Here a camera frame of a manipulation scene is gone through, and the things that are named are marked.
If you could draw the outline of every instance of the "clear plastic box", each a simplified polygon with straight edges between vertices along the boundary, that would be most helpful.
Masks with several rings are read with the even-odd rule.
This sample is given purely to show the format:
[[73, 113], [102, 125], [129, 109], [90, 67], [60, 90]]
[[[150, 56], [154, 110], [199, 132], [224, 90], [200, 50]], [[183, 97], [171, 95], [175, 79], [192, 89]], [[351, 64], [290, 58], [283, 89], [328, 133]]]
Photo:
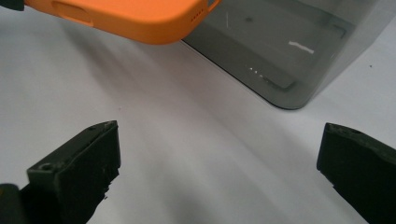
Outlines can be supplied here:
[[395, 0], [222, 0], [185, 41], [269, 103], [298, 109], [395, 14]]

